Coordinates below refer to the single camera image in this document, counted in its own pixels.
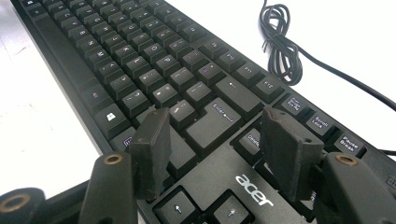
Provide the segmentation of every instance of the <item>keyboard cable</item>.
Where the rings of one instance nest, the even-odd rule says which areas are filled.
[[[303,65],[299,58],[299,52],[301,52],[311,62],[366,91],[393,109],[393,111],[396,111],[396,104],[385,95],[358,81],[356,78],[319,61],[293,41],[286,38],[286,33],[290,26],[290,12],[285,5],[276,4],[267,6],[267,0],[264,0],[260,13],[260,26],[262,28],[262,34],[266,38],[262,44],[262,50],[265,52],[268,47],[271,50],[268,71],[278,76],[287,85],[296,85],[303,76]],[[396,155],[395,151],[379,150],[389,156]]]

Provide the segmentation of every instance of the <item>black keyboard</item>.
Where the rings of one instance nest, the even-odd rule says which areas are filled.
[[[147,223],[309,223],[259,150],[261,112],[289,113],[365,161],[396,190],[396,162],[165,1],[11,0],[103,153],[124,151],[145,116],[170,108],[173,152]],[[49,200],[53,223],[77,222],[87,183]]]

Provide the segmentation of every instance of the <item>acer logo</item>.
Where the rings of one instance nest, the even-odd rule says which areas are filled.
[[[245,187],[245,191],[249,193],[251,197],[254,199],[254,201],[256,201],[259,205],[269,203],[271,206],[274,206],[274,204],[271,203],[271,201],[267,200],[265,195],[258,190],[256,185],[250,183],[250,180],[248,179],[247,176],[242,175],[241,177],[238,175],[235,177],[235,179],[240,185]]]

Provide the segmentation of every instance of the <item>hole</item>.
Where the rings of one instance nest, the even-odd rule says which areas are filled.
[[[0,212],[8,213],[24,207],[30,201],[30,195],[17,194],[0,203]]]
[[[341,163],[349,166],[354,166],[358,164],[358,161],[344,155],[336,155],[335,158],[340,161]]]
[[[112,165],[116,164],[122,161],[122,156],[115,154],[115,155],[109,155],[105,158],[105,164]]]
[[[97,222],[97,224],[112,224],[112,223],[113,223],[113,218],[111,217],[102,218]]]

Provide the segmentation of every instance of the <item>white surface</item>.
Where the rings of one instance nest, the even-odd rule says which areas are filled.
[[[266,67],[258,25],[262,1],[169,2]],[[288,38],[396,101],[395,3],[268,4],[276,3],[290,9]],[[51,197],[88,179],[98,153],[8,0],[0,0],[0,38],[0,195],[36,187]],[[375,147],[396,150],[394,111],[304,56],[301,60],[304,76],[295,90]]]

